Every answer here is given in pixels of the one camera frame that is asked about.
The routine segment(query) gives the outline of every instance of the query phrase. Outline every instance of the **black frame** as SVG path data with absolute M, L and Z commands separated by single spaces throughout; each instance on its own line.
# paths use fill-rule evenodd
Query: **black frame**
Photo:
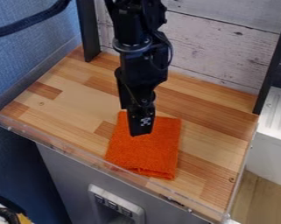
M 86 62 L 89 62 L 101 52 L 95 13 L 95 1 L 76 0 L 76 3 L 84 49 L 84 58 Z
M 258 94 L 257 100 L 256 100 L 256 105 L 253 109 L 254 114 L 261 114 L 263 105 L 265 103 L 265 100 L 267 98 L 267 95 L 269 93 L 270 87 L 271 86 L 276 86 L 274 85 L 276 76 L 277 76 L 277 69 L 280 66 L 281 63 L 281 34 L 279 37 L 279 40 L 277 42 L 277 47 L 275 49 L 275 52 L 273 54 L 270 66 L 268 68 L 267 74 L 265 79 L 263 80 L 263 85 L 261 87 L 261 90 Z

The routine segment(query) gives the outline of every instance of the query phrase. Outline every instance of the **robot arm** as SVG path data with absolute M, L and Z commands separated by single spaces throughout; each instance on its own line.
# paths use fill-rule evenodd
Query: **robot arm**
M 154 88 L 167 80 L 173 50 L 158 28 L 166 23 L 160 0 L 105 0 L 113 21 L 113 47 L 120 53 L 115 71 L 122 109 L 127 109 L 130 134 L 152 131 Z

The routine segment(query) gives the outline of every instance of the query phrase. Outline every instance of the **cable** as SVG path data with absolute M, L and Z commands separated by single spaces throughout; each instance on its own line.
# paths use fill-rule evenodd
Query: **cable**
M 159 40 L 161 40 L 163 43 L 165 43 L 167 46 L 168 46 L 168 49 L 169 49 L 169 54 L 170 54 L 170 57 L 169 57 L 169 60 L 167 62 L 167 65 L 163 68 L 160 68 L 158 67 L 154 62 L 153 62 L 153 58 L 152 58 L 152 55 L 150 57 L 150 63 L 151 65 L 156 68 L 157 70 L 159 71 L 165 71 L 166 69 L 168 69 L 168 67 L 170 66 L 170 64 L 172 63 L 172 59 L 173 59 L 173 46 L 172 46 L 172 43 L 167 39 L 167 38 L 164 38 L 162 37 L 162 35 L 160 35 L 160 32 L 158 31 L 155 31 L 152 33 L 156 38 L 158 38 Z
M 47 20 L 48 18 L 51 18 L 61 13 L 68 6 L 70 1 L 71 0 L 58 0 L 53 6 L 51 6 L 47 10 L 43 10 L 30 17 L 18 20 L 15 23 L 0 27 L 0 38 L 3 36 L 10 35 L 14 32 L 22 31 L 25 28 L 33 26 L 37 23 L 40 23 L 44 20 Z

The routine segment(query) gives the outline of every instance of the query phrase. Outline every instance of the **orange cloth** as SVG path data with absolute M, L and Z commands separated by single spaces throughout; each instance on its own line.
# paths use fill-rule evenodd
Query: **orange cloth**
M 174 179 L 180 124 L 180 119 L 156 117 L 150 135 L 130 136 L 127 114 L 119 112 L 105 158 L 138 174 Z

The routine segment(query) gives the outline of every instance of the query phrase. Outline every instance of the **wood panel wall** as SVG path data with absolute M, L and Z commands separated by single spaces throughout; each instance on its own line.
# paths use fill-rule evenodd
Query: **wood panel wall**
M 171 69 L 257 94 L 281 31 L 281 0 L 163 0 L 162 27 L 174 46 Z M 95 0 L 101 46 L 113 52 L 113 26 Z

